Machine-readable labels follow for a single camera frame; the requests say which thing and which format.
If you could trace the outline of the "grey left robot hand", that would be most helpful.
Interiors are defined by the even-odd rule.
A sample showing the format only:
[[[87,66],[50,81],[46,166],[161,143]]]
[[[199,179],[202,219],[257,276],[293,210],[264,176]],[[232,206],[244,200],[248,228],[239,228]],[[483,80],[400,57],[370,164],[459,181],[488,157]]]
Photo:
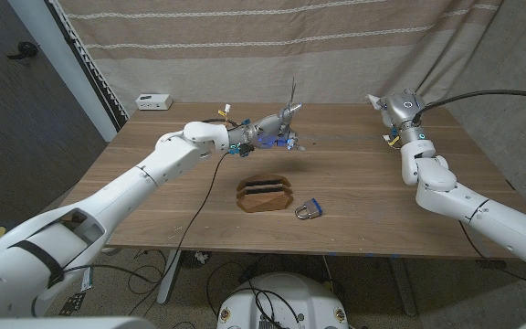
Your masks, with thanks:
[[[247,125],[244,129],[245,143],[260,149],[276,145],[285,146],[288,150],[305,151],[305,147],[299,144],[297,132],[290,127],[291,119],[301,107],[301,103],[288,105],[278,114]]]

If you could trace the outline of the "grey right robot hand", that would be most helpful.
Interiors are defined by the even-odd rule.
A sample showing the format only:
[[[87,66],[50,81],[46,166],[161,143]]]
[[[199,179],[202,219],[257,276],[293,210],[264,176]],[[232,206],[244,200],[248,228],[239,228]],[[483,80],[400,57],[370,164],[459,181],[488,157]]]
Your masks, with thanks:
[[[402,145],[425,140],[426,133],[421,123],[413,122],[417,113],[426,107],[421,96],[406,89],[386,97],[368,94],[367,99],[381,113],[384,125],[396,129]]]

